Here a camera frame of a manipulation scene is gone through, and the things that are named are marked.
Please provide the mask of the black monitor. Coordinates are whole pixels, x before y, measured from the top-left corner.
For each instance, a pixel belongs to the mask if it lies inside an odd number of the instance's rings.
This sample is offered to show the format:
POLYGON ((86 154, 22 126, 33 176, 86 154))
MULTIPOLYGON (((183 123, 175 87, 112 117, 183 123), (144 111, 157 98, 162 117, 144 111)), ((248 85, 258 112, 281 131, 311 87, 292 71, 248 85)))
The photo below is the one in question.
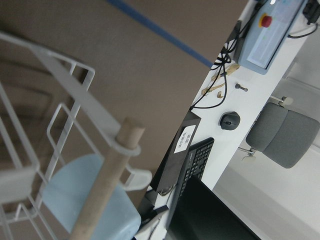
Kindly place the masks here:
POLYGON ((172 240, 259 240, 200 179, 193 176, 167 230, 172 240))

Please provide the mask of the brown table mat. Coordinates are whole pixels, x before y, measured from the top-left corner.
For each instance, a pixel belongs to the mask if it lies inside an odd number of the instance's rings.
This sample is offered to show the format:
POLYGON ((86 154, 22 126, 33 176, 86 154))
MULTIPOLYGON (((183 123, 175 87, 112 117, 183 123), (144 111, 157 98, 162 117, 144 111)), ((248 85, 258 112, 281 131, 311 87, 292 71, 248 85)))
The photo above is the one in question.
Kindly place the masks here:
POLYGON ((3 31, 95 69, 90 92, 144 124, 132 166, 155 172, 245 0, 3 0, 3 31))

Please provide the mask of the black labelled box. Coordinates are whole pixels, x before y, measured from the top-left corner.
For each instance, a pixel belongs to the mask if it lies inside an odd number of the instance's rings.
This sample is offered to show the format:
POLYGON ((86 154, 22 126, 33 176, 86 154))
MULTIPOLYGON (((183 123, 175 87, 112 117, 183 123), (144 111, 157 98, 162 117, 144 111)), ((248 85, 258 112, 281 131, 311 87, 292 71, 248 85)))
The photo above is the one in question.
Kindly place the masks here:
POLYGON ((167 149, 150 187, 165 196, 177 183, 189 147, 201 122, 201 117, 188 111, 167 149))

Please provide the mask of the grey office chair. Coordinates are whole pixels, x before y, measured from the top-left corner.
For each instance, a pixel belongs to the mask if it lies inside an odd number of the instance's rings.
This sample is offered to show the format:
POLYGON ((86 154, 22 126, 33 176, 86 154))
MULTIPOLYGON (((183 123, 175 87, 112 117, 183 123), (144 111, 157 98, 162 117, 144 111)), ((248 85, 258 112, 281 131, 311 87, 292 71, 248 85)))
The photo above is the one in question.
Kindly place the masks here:
POLYGON ((290 97, 270 98, 277 103, 269 101, 264 105, 245 138, 250 149, 239 147, 238 150, 247 154, 243 161, 255 160, 255 153, 261 152, 279 166, 290 169, 312 145, 320 122, 288 109, 293 103, 290 97))

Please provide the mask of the light blue plastic cup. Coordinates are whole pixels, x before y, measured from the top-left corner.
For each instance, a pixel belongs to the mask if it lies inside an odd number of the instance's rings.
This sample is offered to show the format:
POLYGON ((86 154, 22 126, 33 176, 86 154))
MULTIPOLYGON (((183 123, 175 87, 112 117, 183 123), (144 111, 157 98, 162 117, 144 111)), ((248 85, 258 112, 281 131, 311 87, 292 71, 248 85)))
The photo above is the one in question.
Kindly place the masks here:
MULTIPOLYGON (((96 154, 76 158, 60 168, 42 192, 50 212, 71 233, 102 166, 96 154)), ((141 216, 125 190, 117 185, 92 235, 93 240, 131 240, 141 216)))

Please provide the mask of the black computer mouse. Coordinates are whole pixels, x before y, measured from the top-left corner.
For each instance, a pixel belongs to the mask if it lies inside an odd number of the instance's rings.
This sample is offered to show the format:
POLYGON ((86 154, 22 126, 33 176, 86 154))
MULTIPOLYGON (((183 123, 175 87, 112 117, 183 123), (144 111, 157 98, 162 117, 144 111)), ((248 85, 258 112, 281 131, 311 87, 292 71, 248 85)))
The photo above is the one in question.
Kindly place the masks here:
POLYGON ((233 131, 240 125, 240 122, 240 115, 235 111, 231 111, 222 115, 219 125, 222 130, 233 131))

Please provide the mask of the blue teach pendant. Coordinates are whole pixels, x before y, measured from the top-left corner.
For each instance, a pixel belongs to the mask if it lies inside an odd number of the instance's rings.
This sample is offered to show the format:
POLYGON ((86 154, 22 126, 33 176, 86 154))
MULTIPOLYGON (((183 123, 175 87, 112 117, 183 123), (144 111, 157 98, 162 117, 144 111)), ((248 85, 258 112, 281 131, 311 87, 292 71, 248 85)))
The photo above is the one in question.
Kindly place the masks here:
POLYGON ((241 41, 237 63, 265 75, 306 3, 305 0, 262 2, 244 40, 241 41))

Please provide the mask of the black keyboard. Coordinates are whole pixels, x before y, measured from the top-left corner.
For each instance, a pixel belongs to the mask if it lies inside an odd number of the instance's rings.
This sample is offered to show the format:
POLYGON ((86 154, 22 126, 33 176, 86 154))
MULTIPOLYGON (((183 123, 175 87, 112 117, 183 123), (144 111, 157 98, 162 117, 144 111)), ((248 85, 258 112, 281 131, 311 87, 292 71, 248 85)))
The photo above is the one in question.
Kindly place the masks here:
POLYGON ((214 142, 215 139, 213 137, 208 137, 189 147, 178 177, 177 184, 175 186, 174 195, 172 197, 169 214, 165 225, 167 230, 169 229, 178 200, 182 196, 188 180, 192 176, 196 176, 200 180, 202 179, 214 142))

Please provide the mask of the black bolt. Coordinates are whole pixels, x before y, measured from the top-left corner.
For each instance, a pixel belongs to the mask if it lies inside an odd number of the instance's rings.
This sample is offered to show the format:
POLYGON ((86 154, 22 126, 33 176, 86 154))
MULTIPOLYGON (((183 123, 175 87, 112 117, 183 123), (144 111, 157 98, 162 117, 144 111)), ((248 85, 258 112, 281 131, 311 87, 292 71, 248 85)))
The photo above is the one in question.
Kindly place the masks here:
POLYGON ((240 89, 240 90, 243 90, 244 92, 247 92, 248 89, 243 87, 242 85, 240 85, 239 83, 237 83, 235 86, 234 86, 236 89, 240 89))

